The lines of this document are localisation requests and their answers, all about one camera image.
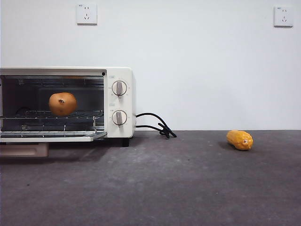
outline white toaster oven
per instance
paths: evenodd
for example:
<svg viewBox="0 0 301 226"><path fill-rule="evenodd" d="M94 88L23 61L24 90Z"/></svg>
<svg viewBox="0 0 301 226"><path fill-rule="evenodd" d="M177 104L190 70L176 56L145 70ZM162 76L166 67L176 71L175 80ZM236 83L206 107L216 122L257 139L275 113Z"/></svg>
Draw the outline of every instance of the white toaster oven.
<svg viewBox="0 0 301 226"><path fill-rule="evenodd" d="M51 113L54 93L69 92L78 108L67 116ZM1 68L0 142L90 142L123 138L135 131L135 80L130 68Z"/></svg>

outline oven rack rail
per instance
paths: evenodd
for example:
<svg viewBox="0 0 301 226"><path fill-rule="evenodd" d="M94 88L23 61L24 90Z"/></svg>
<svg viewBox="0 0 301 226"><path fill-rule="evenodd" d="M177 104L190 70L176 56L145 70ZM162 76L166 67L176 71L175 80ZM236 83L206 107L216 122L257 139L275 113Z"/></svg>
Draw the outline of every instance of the oven rack rail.
<svg viewBox="0 0 301 226"><path fill-rule="evenodd" d="M74 113L67 116L57 116L53 115L51 111L26 111L23 114L17 114L13 116L0 116L0 119L92 119L96 120L103 117L103 111L92 110L92 111L75 111Z"/></svg>

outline oven side panel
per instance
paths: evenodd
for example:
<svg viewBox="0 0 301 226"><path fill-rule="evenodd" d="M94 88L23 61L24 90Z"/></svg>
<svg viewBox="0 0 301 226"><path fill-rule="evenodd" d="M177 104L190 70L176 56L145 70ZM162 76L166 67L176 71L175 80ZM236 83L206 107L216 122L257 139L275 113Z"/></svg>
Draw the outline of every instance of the oven side panel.
<svg viewBox="0 0 301 226"><path fill-rule="evenodd" d="M2 80L0 77L0 116L3 115L2 113ZM0 133L1 133L1 128L2 128L2 119L0 119Z"/></svg>
<svg viewBox="0 0 301 226"><path fill-rule="evenodd" d="M117 81L122 81L127 86L127 90L122 96L117 96L112 91L112 85ZM133 136L136 124L134 93L135 83L132 69L107 68L107 76L104 78L104 112L107 137L127 138ZM127 118L123 125L116 125L113 122L112 117L116 111L126 113Z"/></svg>

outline wall outlet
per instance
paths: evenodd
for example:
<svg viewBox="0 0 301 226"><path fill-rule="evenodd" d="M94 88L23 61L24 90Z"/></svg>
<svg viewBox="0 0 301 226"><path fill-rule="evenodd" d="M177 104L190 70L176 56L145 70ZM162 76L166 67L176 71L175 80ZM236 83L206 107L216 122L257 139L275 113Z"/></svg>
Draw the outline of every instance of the wall outlet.
<svg viewBox="0 0 301 226"><path fill-rule="evenodd" d="M97 24L97 5L78 4L77 5L77 24Z"/></svg>
<svg viewBox="0 0 301 226"><path fill-rule="evenodd" d="M292 7L274 7L274 26L292 27L293 26L293 8Z"/></svg>

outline power cord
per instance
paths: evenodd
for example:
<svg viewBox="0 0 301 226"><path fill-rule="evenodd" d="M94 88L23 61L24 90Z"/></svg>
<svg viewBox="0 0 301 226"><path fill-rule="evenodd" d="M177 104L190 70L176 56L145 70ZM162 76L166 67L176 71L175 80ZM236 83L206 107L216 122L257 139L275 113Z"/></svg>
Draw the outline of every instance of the power cord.
<svg viewBox="0 0 301 226"><path fill-rule="evenodd" d="M160 122L158 123L158 125L161 126L162 129L159 129L159 128L156 128L156 127L153 127L153 126L149 126L149 125L139 125L139 126L136 126L136 128L142 128L142 127L151 128L151 129L158 130L160 135L165 135L167 138L170 138L169 134L171 134L173 137L177 137L177 135L166 125L166 123L163 121L163 119L161 119L156 114L153 114L153 113L142 113L142 114L136 115L136 118L138 118L140 116L144 116L144 115L152 115L152 116L158 118L163 123L163 125Z"/></svg>

